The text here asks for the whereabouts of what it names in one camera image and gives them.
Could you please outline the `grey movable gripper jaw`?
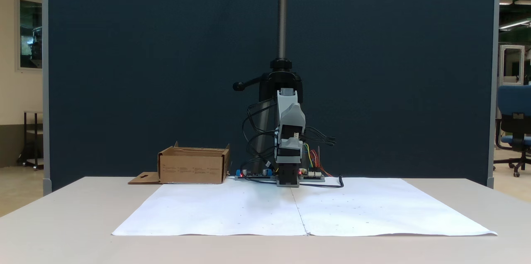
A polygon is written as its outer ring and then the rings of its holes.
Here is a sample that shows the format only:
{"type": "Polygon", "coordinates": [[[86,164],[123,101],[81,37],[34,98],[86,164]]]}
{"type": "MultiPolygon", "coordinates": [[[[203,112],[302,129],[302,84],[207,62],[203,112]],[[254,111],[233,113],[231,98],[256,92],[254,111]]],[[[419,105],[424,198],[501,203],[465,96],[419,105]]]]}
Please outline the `grey movable gripper jaw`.
{"type": "Polygon", "coordinates": [[[302,150],[303,141],[298,137],[291,137],[288,139],[277,138],[276,139],[276,148],[277,150],[302,150]]]}

